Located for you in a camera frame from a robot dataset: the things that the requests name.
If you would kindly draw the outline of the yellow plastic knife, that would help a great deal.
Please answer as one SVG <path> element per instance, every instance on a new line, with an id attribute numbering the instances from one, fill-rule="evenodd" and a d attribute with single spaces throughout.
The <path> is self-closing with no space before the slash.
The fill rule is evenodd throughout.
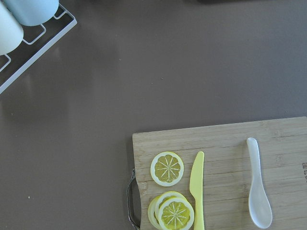
<path id="1" fill-rule="evenodd" d="M 204 230 L 204 214 L 203 214 L 203 167 L 204 152 L 199 151 L 195 157 L 191 173 L 189 190 L 195 200 L 195 216 L 194 229 Z"/>

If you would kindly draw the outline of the pale white cup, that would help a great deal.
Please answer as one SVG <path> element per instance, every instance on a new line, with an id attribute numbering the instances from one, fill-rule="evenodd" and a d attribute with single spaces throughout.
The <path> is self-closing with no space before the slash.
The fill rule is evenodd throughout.
<path id="1" fill-rule="evenodd" d="M 24 31 L 7 7 L 0 2 L 0 54 L 8 54 L 22 42 Z"/>

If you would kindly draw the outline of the bamboo cutting board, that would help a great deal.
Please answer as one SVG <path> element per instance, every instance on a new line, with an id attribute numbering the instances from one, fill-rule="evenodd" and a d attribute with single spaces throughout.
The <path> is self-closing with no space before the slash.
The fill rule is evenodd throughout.
<path id="1" fill-rule="evenodd" d="M 263 185 L 272 208 L 272 230 L 307 227 L 307 119 L 306 117 L 202 126 L 136 133 L 132 136 L 136 181 L 141 198 L 142 230 L 150 201 L 166 191 L 177 191 L 194 204 L 189 192 L 190 171 L 203 151 L 203 208 L 208 230 L 254 230 L 248 211 L 251 165 L 247 138 L 260 150 Z M 184 174 L 171 187 L 158 185 L 150 175 L 153 158 L 172 151 L 181 157 Z"/>

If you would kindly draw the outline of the top stacked lemon slice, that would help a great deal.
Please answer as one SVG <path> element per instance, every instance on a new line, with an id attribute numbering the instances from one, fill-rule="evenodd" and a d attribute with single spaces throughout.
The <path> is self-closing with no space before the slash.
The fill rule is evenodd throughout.
<path id="1" fill-rule="evenodd" d="M 183 198 L 170 198 L 159 208 L 158 221 L 163 230 L 189 230 L 194 222 L 194 209 Z"/>

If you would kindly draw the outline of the lower stacked lemon slice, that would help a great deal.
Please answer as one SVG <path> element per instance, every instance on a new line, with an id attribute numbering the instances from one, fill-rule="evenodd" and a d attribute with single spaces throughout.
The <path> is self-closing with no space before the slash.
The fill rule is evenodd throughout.
<path id="1" fill-rule="evenodd" d="M 158 230 L 161 230 L 161 226 L 158 221 L 157 213 L 159 211 L 159 207 L 163 202 L 165 202 L 169 198 L 180 197 L 186 199 L 181 193 L 176 191 L 168 191 L 161 195 L 156 196 L 148 206 L 148 219 L 150 223 Z"/>

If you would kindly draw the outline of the light blue cup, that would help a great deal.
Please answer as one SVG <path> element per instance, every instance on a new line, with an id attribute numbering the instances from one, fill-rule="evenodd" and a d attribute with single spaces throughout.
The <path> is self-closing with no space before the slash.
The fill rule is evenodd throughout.
<path id="1" fill-rule="evenodd" d="M 37 26 L 51 19 L 59 0 L 3 0 L 15 19 L 25 26 Z"/>

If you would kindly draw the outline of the single lemon slice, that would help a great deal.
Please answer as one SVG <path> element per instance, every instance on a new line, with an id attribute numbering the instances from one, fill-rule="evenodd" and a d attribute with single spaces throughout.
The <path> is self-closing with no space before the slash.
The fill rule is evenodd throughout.
<path id="1" fill-rule="evenodd" d="M 160 186 L 176 185 L 184 173 L 182 159 L 174 152 L 165 151 L 157 154 L 150 167 L 152 179 Z"/>

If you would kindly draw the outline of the white ceramic spoon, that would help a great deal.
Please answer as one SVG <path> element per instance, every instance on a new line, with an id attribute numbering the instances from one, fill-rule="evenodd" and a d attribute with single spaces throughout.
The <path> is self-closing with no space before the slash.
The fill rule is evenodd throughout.
<path id="1" fill-rule="evenodd" d="M 260 151 L 255 138 L 247 138 L 248 152 L 251 163 L 251 186 L 248 196 L 248 207 L 252 222 L 260 229 L 267 229 L 272 223 L 272 209 L 264 190 Z"/>

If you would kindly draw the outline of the stacked lemon slice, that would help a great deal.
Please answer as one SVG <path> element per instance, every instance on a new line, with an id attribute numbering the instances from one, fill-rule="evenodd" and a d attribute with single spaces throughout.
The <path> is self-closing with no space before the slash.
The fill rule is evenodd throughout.
<path id="1" fill-rule="evenodd" d="M 158 221 L 157 213 L 159 211 L 159 207 L 163 202 L 165 202 L 169 198 L 180 197 L 186 199 L 181 193 L 176 191 L 168 191 L 161 195 L 156 196 L 148 206 L 148 219 L 150 223 L 158 230 L 161 230 L 161 226 Z"/>
<path id="2" fill-rule="evenodd" d="M 158 221 L 163 230 L 189 230 L 194 222 L 194 209 L 183 198 L 170 198 L 159 208 Z"/>

